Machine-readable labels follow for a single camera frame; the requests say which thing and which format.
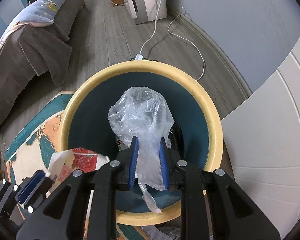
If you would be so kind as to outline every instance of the round bin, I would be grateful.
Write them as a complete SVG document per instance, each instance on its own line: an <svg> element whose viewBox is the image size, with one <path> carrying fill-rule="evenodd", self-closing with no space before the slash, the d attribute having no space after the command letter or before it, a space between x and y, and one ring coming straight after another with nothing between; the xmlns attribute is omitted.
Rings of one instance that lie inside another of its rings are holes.
<svg viewBox="0 0 300 240"><path fill-rule="evenodd" d="M220 167L223 135L218 112L203 87L173 66L155 61L128 61L110 66L89 78L73 95L64 112L58 151L84 147L116 158L118 146L108 112L130 87L146 86L167 101L173 119L182 129L185 158L200 169ZM149 192L162 213L149 211L135 183L131 191L116 194L117 223L155 225L181 215L181 192Z"/></svg>

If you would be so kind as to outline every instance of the gray wooden floor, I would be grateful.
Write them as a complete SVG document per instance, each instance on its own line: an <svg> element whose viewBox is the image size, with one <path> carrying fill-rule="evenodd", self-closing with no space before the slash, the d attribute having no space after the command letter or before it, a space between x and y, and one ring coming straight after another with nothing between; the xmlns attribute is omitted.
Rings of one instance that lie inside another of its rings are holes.
<svg viewBox="0 0 300 240"><path fill-rule="evenodd" d="M56 87L49 73L35 77L17 98L8 118L0 127L0 145L10 146L22 128L58 92L76 91L96 72L122 61L130 60L151 36L154 22L135 25L125 6L113 7L109 0L85 0L73 24L69 44L72 46L66 82ZM202 73L202 60L191 44L167 31L172 17L158 20L154 37L143 49L144 57L173 65L193 78ZM206 74L199 81L205 88L221 119L245 100L237 83L208 44L178 22L171 30L193 40L206 61Z"/></svg>

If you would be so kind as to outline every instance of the metal screw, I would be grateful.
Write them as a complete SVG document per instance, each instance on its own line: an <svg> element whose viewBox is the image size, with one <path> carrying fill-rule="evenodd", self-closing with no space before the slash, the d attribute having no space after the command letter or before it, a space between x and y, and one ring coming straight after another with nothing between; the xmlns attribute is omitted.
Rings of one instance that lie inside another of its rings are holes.
<svg viewBox="0 0 300 240"><path fill-rule="evenodd" d="M28 206L28 212L31 214L33 213L33 207L32 206Z"/></svg>
<svg viewBox="0 0 300 240"><path fill-rule="evenodd" d="M72 172L72 175L74 177L80 177L81 174L82 174L82 170L75 170L75 171Z"/></svg>
<svg viewBox="0 0 300 240"><path fill-rule="evenodd" d="M117 167L117 166L119 166L119 165L120 165L120 162L117 161L117 160L114 160L114 161L110 162L110 166L111 166L111 167Z"/></svg>
<svg viewBox="0 0 300 240"><path fill-rule="evenodd" d="M216 169L215 172L218 176L223 176L225 174L225 171L223 169Z"/></svg>
<svg viewBox="0 0 300 240"><path fill-rule="evenodd" d="M179 160L177 161L178 166L180 167L184 167L187 166L187 162L185 160Z"/></svg>

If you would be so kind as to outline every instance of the white wall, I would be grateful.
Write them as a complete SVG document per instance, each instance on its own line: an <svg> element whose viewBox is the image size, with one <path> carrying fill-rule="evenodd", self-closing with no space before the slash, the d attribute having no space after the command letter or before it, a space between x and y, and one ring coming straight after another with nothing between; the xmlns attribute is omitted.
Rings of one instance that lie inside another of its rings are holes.
<svg viewBox="0 0 300 240"><path fill-rule="evenodd" d="M1 0L0 2L0 16L6 25L9 25L23 9L21 0Z"/></svg>
<svg viewBox="0 0 300 240"><path fill-rule="evenodd" d="M202 28L256 91L300 37L295 0L167 0Z"/></svg>
<svg viewBox="0 0 300 240"><path fill-rule="evenodd" d="M284 238L300 218L300 38L221 123L235 181Z"/></svg>

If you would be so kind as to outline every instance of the gray blanket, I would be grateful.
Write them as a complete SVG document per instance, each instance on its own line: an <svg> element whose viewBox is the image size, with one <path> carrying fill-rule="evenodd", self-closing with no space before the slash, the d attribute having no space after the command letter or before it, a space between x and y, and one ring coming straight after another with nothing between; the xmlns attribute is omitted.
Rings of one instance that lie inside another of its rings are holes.
<svg viewBox="0 0 300 240"><path fill-rule="evenodd" d="M8 37L0 51L0 125L35 75L49 71L55 85L64 83L71 54L66 42L83 5L84 0L66 0L53 25L43 28L24 25Z"/></svg>

